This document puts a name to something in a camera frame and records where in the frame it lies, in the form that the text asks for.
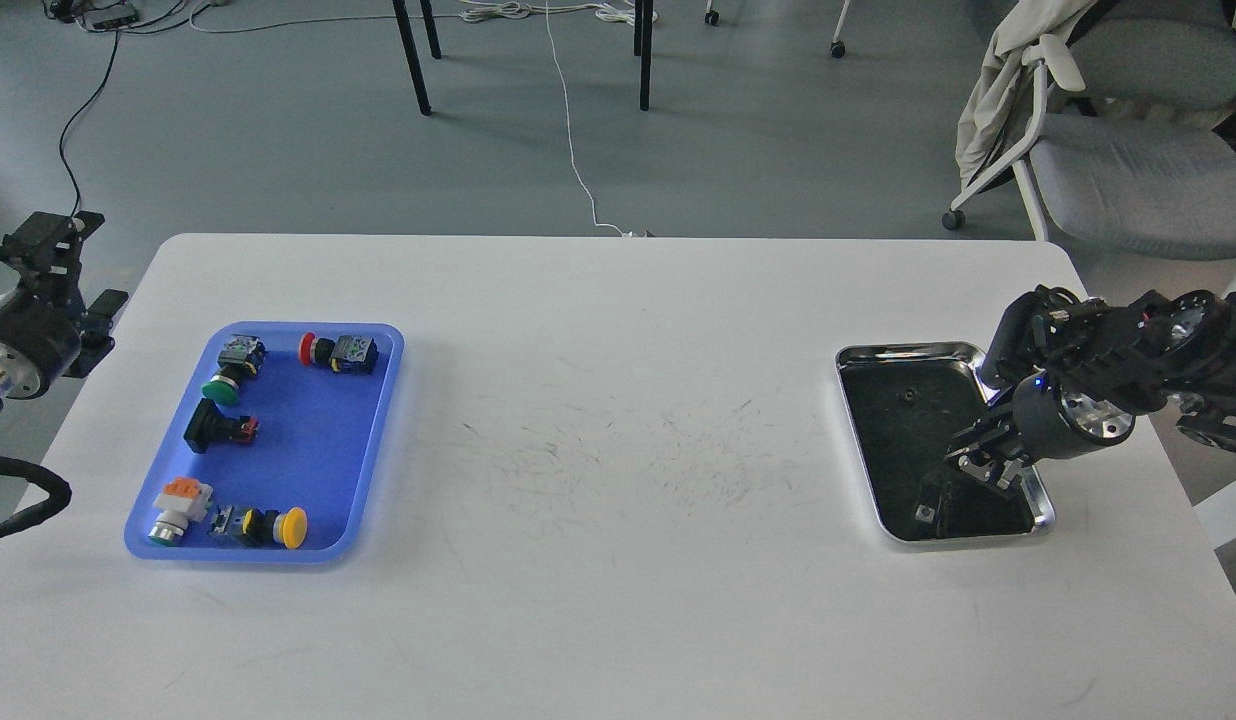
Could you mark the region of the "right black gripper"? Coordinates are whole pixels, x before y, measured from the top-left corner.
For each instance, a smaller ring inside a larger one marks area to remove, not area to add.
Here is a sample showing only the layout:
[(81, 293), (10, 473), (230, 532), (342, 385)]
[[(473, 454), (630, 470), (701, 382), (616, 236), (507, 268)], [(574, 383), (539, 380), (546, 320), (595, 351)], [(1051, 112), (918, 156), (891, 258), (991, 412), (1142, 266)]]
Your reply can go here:
[(1063, 387), (1049, 375), (1018, 382), (1011, 410), (990, 410), (950, 438), (947, 462), (975, 487), (997, 496), (1020, 495), (1039, 459), (1074, 459), (1121, 445), (1136, 417), (1107, 400)]

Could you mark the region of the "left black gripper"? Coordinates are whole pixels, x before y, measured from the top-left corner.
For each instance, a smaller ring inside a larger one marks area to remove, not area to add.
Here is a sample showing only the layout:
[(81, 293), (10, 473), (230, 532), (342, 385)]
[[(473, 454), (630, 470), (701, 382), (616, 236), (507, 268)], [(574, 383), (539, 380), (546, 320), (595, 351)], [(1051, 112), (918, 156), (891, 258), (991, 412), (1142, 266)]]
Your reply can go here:
[(129, 291), (103, 291), (77, 329), (54, 308), (84, 304), (80, 254), (103, 224), (96, 211), (73, 217), (35, 211), (5, 233), (0, 261), (19, 274), (20, 290), (0, 295), (0, 400), (42, 396), (62, 375), (87, 379), (114, 350), (114, 319)]

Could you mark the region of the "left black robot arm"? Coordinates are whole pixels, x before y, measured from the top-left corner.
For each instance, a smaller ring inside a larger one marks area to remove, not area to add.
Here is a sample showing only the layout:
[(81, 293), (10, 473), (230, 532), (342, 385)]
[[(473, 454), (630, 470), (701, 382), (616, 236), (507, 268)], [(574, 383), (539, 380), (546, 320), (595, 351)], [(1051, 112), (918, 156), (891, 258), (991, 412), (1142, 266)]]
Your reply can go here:
[(68, 506), (43, 454), (40, 420), (61, 421), (112, 350), (115, 324), (142, 272), (98, 246), (96, 211), (0, 214), (0, 541)]

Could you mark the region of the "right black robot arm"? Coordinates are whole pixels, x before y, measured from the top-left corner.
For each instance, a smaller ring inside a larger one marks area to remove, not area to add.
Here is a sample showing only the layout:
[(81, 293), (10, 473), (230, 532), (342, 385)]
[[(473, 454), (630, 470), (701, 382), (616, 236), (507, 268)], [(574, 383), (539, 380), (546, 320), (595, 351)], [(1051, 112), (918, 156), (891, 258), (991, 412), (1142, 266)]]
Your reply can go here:
[(1039, 459), (1122, 443), (1167, 404), (1184, 436), (1236, 454), (1236, 291), (1115, 306), (1035, 287), (1002, 314), (978, 375), (993, 398), (944, 462), (997, 495)]

